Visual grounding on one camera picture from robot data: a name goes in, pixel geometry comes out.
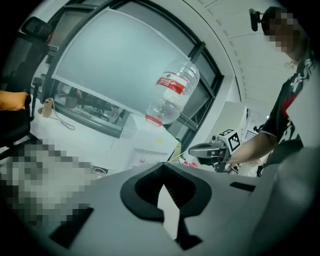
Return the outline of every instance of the robotic arm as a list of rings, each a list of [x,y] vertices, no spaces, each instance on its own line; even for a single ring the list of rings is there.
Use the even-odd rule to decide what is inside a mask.
[[[237,131],[228,129],[214,135],[209,143],[190,147],[189,155],[196,157],[201,165],[213,166],[222,173],[232,153],[241,145]]]

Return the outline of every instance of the pixelated area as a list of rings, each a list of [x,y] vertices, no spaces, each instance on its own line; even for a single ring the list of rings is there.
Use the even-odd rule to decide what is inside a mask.
[[[241,144],[237,133],[228,138],[228,142],[232,151],[234,151]]]
[[[226,135],[228,135],[229,133],[231,133],[231,132],[233,132],[233,131],[234,131],[234,130],[232,130],[232,129],[228,129],[228,130],[225,130],[225,131],[219,133],[219,135],[221,135],[221,136],[226,136]]]
[[[273,42],[277,52],[290,53],[295,50],[300,31],[292,13],[272,13],[264,26],[264,38]]]
[[[19,146],[0,173],[7,202],[34,225],[65,221],[78,208],[79,193],[99,178],[90,163],[40,142]]]

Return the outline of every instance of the cable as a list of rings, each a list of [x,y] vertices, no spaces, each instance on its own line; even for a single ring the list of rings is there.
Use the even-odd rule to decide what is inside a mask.
[[[174,159],[176,159],[177,157],[180,157],[181,155],[183,155],[184,153],[186,153],[188,150],[182,152],[181,154],[175,156],[174,158],[172,158],[169,162],[172,162]]]
[[[106,173],[105,170],[103,170],[103,169],[101,169],[101,168],[99,168],[99,167],[96,167],[96,168],[94,168],[93,170],[95,171],[96,169],[99,169],[99,170],[103,171],[103,172],[105,173],[105,175],[107,175],[107,173]]]
[[[51,101],[51,102],[52,102],[52,109],[53,109],[53,112],[54,112],[55,116],[57,117],[57,118],[55,118],[55,117],[49,116],[49,118],[60,121],[61,124],[63,124],[65,127],[67,127],[67,128],[70,129],[70,130],[76,129],[72,124],[69,124],[69,123],[67,123],[66,121],[63,121],[63,120],[57,115],[56,107],[55,107],[55,101],[54,101],[53,98],[47,98],[46,101]]]

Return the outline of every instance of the person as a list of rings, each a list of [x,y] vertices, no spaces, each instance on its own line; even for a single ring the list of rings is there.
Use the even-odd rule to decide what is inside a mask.
[[[292,14],[280,7],[269,7],[261,19],[263,33],[281,52],[297,64],[296,73],[282,86],[275,105],[262,130],[242,144],[233,153],[228,164],[239,164],[257,160],[282,145],[293,142],[289,154],[303,147],[298,132],[286,110],[303,89],[315,66],[314,52],[305,31]]]
[[[65,106],[69,109],[74,109],[79,101],[83,99],[83,92],[76,88],[71,88],[68,95],[66,96]]]

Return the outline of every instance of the red object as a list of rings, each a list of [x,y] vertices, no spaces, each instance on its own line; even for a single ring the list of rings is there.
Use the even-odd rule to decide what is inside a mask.
[[[284,118],[288,118],[288,114],[287,114],[287,109],[290,107],[290,105],[292,104],[292,102],[294,102],[295,98],[299,95],[299,93],[297,93],[296,95],[291,94],[289,98],[286,98],[281,106],[281,112],[282,115],[284,116]]]
[[[184,163],[186,166],[198,167],[195,162],[193,162],[193,163],[188,163],[188,161],[184,161],[183,163]]]
[[[51,33],[47,39],[47,41],[45,42],[46,44],[50,45],[51,43],[51,39],[52,39],[52,36],[54,35],[54,33]]]
[[[181,94],[185,88],[185,86],[182,85],[181,83],[169,78],[164,78],[164,77],[159,78],[159,80],[156,82],[156,85],[168,87],[169,89],[173,90],[177,94]]]
[[[162,126],[162,122],[160,122],[158,119],[155,119],[154,117],[152,117],[151,115],[146,114],[145,115],[145,119],[149,119],[152,122],[156,123],[159,126]]]

